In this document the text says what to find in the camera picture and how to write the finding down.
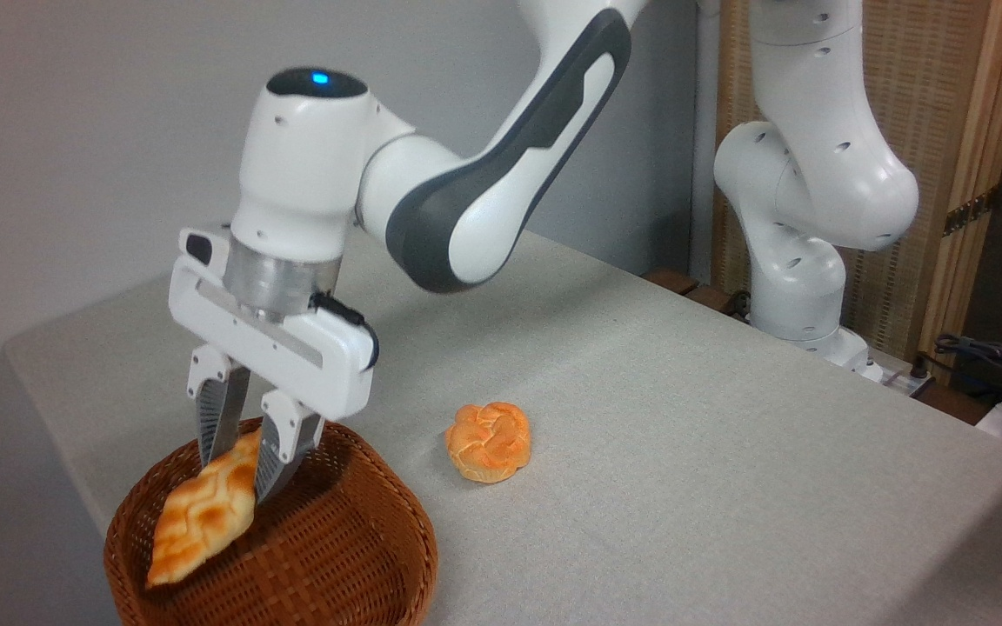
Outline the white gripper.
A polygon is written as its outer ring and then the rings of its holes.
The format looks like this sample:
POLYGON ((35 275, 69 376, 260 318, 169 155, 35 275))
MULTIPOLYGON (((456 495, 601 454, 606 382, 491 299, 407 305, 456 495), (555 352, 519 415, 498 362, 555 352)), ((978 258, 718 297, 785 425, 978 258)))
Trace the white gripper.
POLYGON ((255 492, 263 506, 281 494, 317 448, 324 417, 339 421, 366 407, 377 336, 364 321, 339 314, 337 302, 286 316, 281 323, 257 318, 224 288, 227 239, 182 229, 178 247, 170 314, 207 343, 192 351, 186 384, 196 407, 200 466, 234 447, 250 371, 278 389, 262 399, 255 492))

